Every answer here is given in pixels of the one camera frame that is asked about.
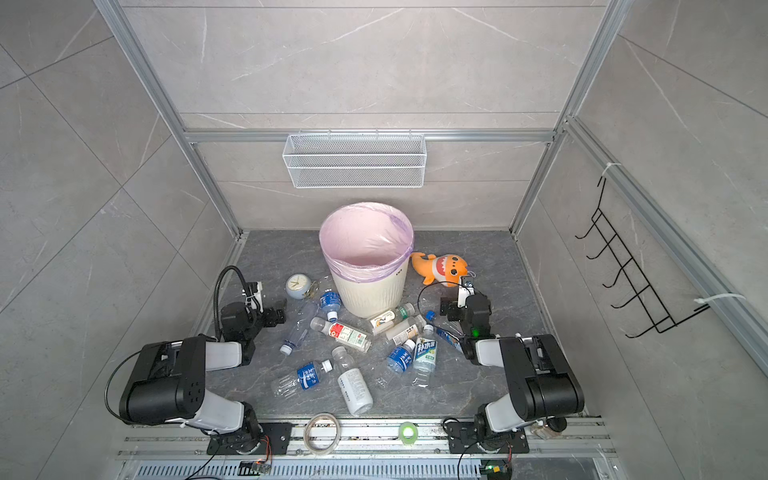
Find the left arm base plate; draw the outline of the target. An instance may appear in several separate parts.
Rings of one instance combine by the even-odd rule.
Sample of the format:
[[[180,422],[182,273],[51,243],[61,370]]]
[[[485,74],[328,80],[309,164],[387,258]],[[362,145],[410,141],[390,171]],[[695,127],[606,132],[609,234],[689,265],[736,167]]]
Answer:
[[[245,425],[226,434],[211,434],[206,449],[209,456],[216,455],[285,455],[291,439],[293,424],[289,422],[260,423],[256,427]]]

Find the tall white blue label bottle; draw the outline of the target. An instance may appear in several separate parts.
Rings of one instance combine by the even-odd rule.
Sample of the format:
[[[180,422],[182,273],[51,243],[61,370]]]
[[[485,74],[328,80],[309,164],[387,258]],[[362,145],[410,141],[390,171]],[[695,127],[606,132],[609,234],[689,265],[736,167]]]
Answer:
[[[413,385],[427,388],[436,369],[437,343],[434,327],[426,325],[414,350],[413,369],[415,372]]]

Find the small blue label bottle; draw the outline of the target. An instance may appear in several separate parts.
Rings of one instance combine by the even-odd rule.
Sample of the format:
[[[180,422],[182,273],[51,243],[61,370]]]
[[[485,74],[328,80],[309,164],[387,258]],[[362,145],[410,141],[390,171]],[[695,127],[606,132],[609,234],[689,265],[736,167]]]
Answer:
[[[380,388],[389,385],[395,378],[405,374],[413,363],[413,354],[416,343],[412,339],[397,345],[387,356],[386,366],[376,379]]]

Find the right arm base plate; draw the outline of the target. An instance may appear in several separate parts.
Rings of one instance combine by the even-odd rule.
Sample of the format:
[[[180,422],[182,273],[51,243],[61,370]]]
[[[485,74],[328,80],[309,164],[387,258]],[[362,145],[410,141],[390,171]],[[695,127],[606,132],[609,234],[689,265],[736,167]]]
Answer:
[[[527,454],[528,440],[523,430],[503,433],[479,433],[473,422],[447,418],[442,429],[448,438],[452,454]]]

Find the blue label bottle front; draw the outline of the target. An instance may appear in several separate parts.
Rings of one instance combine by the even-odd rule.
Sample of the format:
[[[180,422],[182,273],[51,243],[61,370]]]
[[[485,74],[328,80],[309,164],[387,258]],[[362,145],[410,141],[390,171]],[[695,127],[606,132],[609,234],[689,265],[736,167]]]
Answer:
[[[272,382],[276,398],[287,399],[318,386],[323,378],[334,369],[331,360],[310,361],[295,372],[284,375]]]

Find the white label large bottle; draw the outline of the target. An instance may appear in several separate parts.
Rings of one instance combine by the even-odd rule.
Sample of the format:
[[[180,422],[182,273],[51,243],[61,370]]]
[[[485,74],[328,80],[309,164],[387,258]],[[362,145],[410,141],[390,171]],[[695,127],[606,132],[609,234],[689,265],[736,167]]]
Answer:
[[[373,406],[373,398],[360,369],[345,347],[332,350],[334,367],[338,370],[337,383],[352,416],[359,417]]]

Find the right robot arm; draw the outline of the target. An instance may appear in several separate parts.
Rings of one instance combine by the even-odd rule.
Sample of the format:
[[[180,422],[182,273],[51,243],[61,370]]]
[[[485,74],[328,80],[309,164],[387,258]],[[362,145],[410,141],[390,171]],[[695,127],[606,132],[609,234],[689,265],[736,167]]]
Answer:
[[[583,411],[585,397],[559,343],[551,334],[500,337],[490,330],[491,302],[482,293],[440,300],[439,314],[457,322],[458,349],[472,364],[504,370],[507,393],[481,406],[471,442],[489,448],[538,421],[561,431],[566,417]]]

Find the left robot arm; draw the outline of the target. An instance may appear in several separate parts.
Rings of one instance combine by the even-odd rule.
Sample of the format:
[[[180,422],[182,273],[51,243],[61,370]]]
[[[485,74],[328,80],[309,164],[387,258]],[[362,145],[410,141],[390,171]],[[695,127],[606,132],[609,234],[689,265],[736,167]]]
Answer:
[[[213,290],[214,334],[150,343],[129,355],[135,363],[117,409],[110,406],[109,391],[118,371],[107,380],[107,412],[126,425],[197,429],[210,438],[213,455],[246,455],[265,447],[268,434],[254,408],[210,391],[206,375],[249,365],[256,337],[265,328],[285,323],[286,306],[284,299],[267,306],[260,282],[247,281],[235,265],[225,266]]]

